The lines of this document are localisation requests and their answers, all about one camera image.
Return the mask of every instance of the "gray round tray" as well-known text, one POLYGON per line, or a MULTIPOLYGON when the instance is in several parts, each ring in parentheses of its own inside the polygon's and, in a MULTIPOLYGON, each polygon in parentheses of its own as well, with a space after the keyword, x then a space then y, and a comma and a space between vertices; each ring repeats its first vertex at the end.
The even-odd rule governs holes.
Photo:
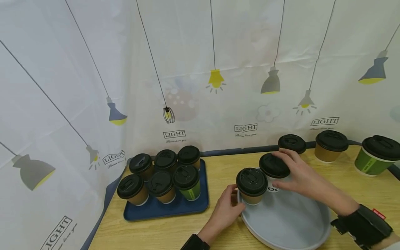
MULTIPOLYGON (((244 202, 240 192, 238 201, 244 202)), ((327 206, 285 190, 265 192, 256 206, 246 204, 242 220, 259 241, 274 250, 314 250, 331 230, 327 206)))

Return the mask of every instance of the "hand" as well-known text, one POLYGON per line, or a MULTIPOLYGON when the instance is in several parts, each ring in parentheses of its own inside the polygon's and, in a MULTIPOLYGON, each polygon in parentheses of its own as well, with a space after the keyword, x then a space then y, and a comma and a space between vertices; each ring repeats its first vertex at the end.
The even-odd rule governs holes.
POLYGON ((349 215, 358 209, 359 204, 353 198, 315 172, 295 151, 281 148, 272 154, 288 165, 292 175, 292 181, 274 181, 274 187, 322 202, 338 215, 349 215))
POLYGON ((238 191, 236 188, 236 184, 226 187, 221 197, 218 199, 210 219, 197 235, 209 246, 216 239, 218 234, 232 225, 246 208, 244 203, 238 203, 238 191))

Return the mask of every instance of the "blue tray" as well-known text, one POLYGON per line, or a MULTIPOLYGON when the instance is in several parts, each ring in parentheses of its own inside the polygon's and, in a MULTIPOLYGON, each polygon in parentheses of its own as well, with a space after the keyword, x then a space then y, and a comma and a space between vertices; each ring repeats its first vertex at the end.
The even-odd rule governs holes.
POLYGON ((206 163, 200 159, 200 197, 195 201, 188 201, 176 190, 176 197, 170 204, 163 204, 153 196, 142 206, 135 206, 126 202, 124 218, 127 221, 146 220, 151 218, 168 217, 183 214, 194 214, 204 212, 210 203, 208 197, 208 184, 206 163))

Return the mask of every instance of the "coffee cup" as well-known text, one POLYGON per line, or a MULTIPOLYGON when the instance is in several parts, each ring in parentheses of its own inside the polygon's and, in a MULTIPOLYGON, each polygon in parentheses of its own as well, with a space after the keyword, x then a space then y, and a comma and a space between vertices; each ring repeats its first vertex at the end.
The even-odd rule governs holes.
POLYGON ((200 170, 200 150, 195 146, 184 146, 178 152, 178 162, 183 165, 193 165, 200 170))
POLYGON ((135 206, 145 204, 149 198, 144 180, 137 174, 131 174, 123 178, 118 184, 117 194, 121 199, 129 201, 135 206))
POLYGON ((165 170, 173 174, 178 166, 176 153, 169 149, 158 152, 154 159, 154 166, 159 170, 165 170))
POLYGON ((236 176, 236 185, 244 202, 255 206, 261 202, 268 181, 260 170, 245 168, 236 176))
POLYGON ((290 175, 290 169, 280 158, 273 156, 271 153, 263 155, 258 161, 260 170, 266 175, 268 180, 267 191, 271 193, 279 192, 279 188, 275 188, 272 183, 275 180, 286 181, 290 175))
POLYGON ((315 141, 315 157, 323 163, 334 162, 349 147, 347 137, 333 130, 322 131, 315 141))
POLYGON ((167 171, 160 171, 149 179, 147 187, 152 196, 164 204, 174 201, 176 192, 172 182, 172 176, 167 171))
POLYGON ((200 175, 192 165, 183 165, 176 168, 174 176, 175 187, 188 201, 195 201, 200 197, 200 175))
POLYGON ((354 165, 359 173, 374 177, 399 160, 400 144, 390 138, 375 135, 362 141, 354 165))
POLYGON ((140 175, 145 182, 154 174, 154 165, 148 154, 138 154, 129 160, 129 170, 140 175))
POLYGON ((287 148, 302 154, 306 151, 306 142, 295 134, 287 134, 281 136, 278 140, 279 148, 287 148))

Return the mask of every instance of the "green paper cup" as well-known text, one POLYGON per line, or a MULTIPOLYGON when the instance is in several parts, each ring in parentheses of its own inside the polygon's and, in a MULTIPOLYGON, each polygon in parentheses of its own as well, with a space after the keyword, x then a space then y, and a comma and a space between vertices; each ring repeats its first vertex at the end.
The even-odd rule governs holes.
POLYGON ((200 197, 200 175, 194 166, 179 166, 174 172, 174 184, 188 201, 200 197))
POLYGON ((374 177, 400 160, 400 144, 384 136, 375 135, 362 142, 354 165, 362 175, 374 177))

